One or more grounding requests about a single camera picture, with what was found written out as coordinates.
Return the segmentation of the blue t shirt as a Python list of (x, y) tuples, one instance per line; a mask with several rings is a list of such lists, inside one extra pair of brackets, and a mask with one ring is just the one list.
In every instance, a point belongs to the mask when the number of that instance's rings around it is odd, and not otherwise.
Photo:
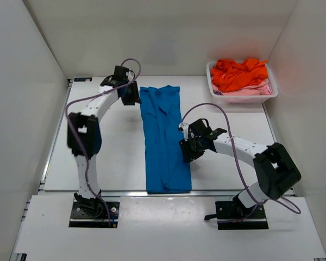
[(183, 162), (179, 142), (180, 87), (141, 87), (141, 118), (145, 136), (146, 191), (179, 194), (192, 190), (190, 164)]

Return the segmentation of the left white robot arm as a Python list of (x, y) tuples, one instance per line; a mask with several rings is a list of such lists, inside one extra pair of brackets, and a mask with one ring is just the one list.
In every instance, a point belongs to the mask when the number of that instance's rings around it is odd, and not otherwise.
[(110, 214), (101, 197), (97, 180), (96, 159), (102, 147), (100, 122), (118, 100), (123, 105), (140, 104), (136, 74), (122, 65), (100, 83), (97, 94), (70, 102), (65, 109), (67, 147), (77, 164), (79, 189), (74, 194), (79, 208), (90, 218)]

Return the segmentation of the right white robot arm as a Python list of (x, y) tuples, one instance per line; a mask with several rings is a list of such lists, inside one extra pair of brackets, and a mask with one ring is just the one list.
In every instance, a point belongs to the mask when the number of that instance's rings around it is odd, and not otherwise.
[(233, 157), (238, 171), (241, 171), (240, 162), (254, 169), (257, 181), (245, 185), (233, 197), (228, 208), (231, 216), (226, 222), (242, 222), (267, 201), (279, 202), (302, 178), (288, 151), (278, 142), (256, 144), (233, 136), (230, 130), (211, 129), (207, 119), (198, 119), (190, 125), (180, 123), (178, 129), (184, 136), (179, 142), (184, 162), (190, 163), (209, 150)]

